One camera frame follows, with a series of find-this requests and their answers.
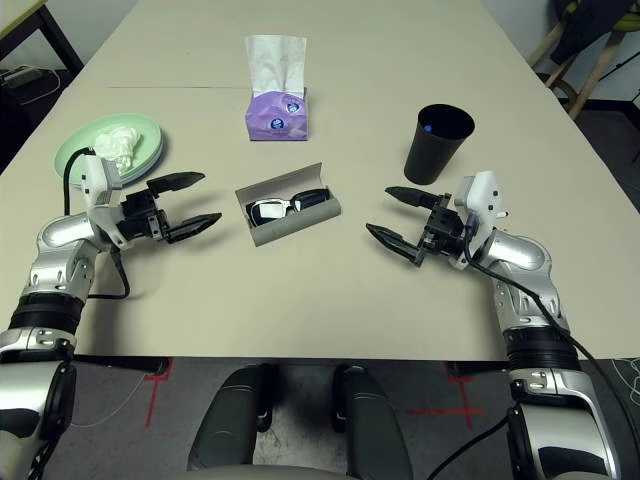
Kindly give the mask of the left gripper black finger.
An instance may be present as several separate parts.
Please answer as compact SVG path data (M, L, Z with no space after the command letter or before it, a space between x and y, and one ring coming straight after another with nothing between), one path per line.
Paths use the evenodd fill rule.
M221 218L221 213L202 214L189 218L180 225L169 227L165 231L164 239L169 244L186 240L202 233Z
M147 187L152 194L161 194L188 188L204 178L200 172L178 172L151 179L147 181Z

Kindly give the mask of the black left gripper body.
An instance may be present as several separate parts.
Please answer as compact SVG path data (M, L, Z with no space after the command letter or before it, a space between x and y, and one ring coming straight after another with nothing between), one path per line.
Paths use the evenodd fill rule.
M164 210L156 205L158 194L142 190L126 196L121 203L123 219L117 228L127 241L141 237L168 240L169 223Z

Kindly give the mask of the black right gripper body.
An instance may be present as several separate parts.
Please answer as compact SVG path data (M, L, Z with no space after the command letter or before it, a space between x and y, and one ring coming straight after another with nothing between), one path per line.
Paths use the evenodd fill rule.
M433 195L424 227L422 244L434 256L446 256L455 267L465 267L465 225L459 214L448 208L450 195Z

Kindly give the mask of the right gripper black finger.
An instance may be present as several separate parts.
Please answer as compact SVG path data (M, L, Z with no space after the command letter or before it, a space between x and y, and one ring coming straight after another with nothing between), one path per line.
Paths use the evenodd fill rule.
M385 192L400 202L421 208L434 208L441 203L442 195L431 194L419 189L403 186L387 187Z
M371 223L366 223L365 227L382 246L407 259L414 266L422 265L425 251L419 246L410 244L400 234L386 227Z

